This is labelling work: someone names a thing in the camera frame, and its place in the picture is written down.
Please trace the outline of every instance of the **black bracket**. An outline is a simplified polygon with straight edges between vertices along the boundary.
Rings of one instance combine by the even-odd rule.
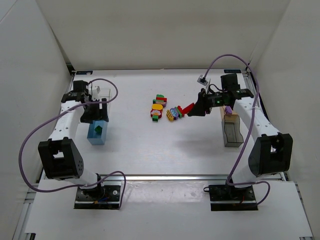
[[[74,200],[74,209],[105,209],[116,210],[120,203],[121,185],[101,186],[103,194],[98,198],[85,195],[85,191],[78,187]]]
[[[93,121],[104,120],[109,122],[108,106],[107,103],[102,103],[102,109],[100,104],[91,104],[84,108],[84,113],[80,118],[81,123],[92,124]]]
[[[209,185],[211,211],[256,211],[258,210],[252,186],[236,188],[224,185]]]

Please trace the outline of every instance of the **white table surface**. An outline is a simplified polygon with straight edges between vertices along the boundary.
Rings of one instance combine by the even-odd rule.
[[[41,189],[65,186],[42,180]],[[37,193],[26,233],[35,240],[299,240],[310,237],[293,182],[270,181],[258,211],[210,210],[204,181],[130,181],[120,210],[74,209],[76,189]],[[264,184],[253,186],[260,200]]]
[[[119,90],[111,103],[105,145],[92,146],[87,140],[89,125],[78,126],[75,144],[84,165],[89,170],[108,174],[120,170],[128,175],[217,175],[228,174],[236,161],[240,148],[224,147],[221,115],[213,108],[205,117],[184,117],[170,122],[167,109],[180,105],[182,108],[195,103],[203,87],[197,83],[203,69],[181,70],[101,70],[92,75],[76,75],[74,80],[90,81],[106,78]],[[222,69],[209,73],[211,83],[221,86]],[[238,82],[245,88],[242,74]],[[94,86],[113,87],[96,81]],[[150,111],[157,94],[167,98],[167,106],[158,123],[152,122]],[[243,138],[248,132],[240,124]],[[253,147],[249,141],[240,165],[248,161]]]

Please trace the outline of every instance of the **white wall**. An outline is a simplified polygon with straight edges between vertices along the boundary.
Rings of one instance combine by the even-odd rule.
[[[18,168],[20,145],[32,129],[59,112],[70,75],[35,0],[1,1],[0,20],[0,233],[9,240],[27,191]],[[26,146],[23,162],[30,181],[41,166],[38,143],[52,127]]]
[[[37,0],[76,70],[254,66],[289,1]]]
[[[320,1],[292,0],[256,67],[273,124],[293,137],[289,176],[320,238]]]

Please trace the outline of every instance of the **wooden block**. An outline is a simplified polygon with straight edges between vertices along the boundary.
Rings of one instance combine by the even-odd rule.
[[[172,116],[170,110],[166,111],[166,117],[169,119],[170,122],[174,121],[174,116]]]
[[[182,117],[184,117],[185,114],[183,113],[183,110],[182,110],[181,106],[177,106],[177,108],[178,108],[179,112],[181,113]]]
[[[155,99],[156,99],[156,100],[163,100],[163,101],[167,102],[167,98],[166,98],[166,97],[159,97],[159,96],[157,96]]]
[[[170,113],[173,116],[173,120],[177,120],[179,118],[179,113],[174,107],[170,109]]]
[[[163,106],[163,108],[165,108],[167,106],[167,102],[163,101],[163,100],[157,100],[157,99],[153,99],[152,101],[154,104],[160,104]]]
[[[191,109],[193,109],[195,106],[194,103],[191,103],[189,106],[185,107],[183,110],[182,110],[182,114],[187,114],[191,111]]]
[[[153,122],[158,122],[158,119],[159,119],[159,116],[157,116],[157,115],[153,115],[152,116],[152,121]]]
[[[155,103],[155,104],[152,104],[152,109],[162,111],[162,109],[164,109],[164,106],[162,106],[161,104]]]
[[[182,118],[182,113],[179,111],[179,109],[177,107],[175,107],[175,110],[178,112],[179,118]]]
[[[160,119],[162,117],[162,111],[160,110],[154,110],[152,109],[150,111],[150,116],[153,118],[153,116],[158,116],[158,118]]]

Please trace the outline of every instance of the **green cube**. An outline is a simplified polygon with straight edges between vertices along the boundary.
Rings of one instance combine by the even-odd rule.
[[[158,122],[159,116],[158,115],[152,115],[152,121]]]
[[[102,134],[102,127],[101,127],[101,126],[97,126],[94,130],[95,130],[95,132],[96,132],[97,134],[99,134],[99,135]]]

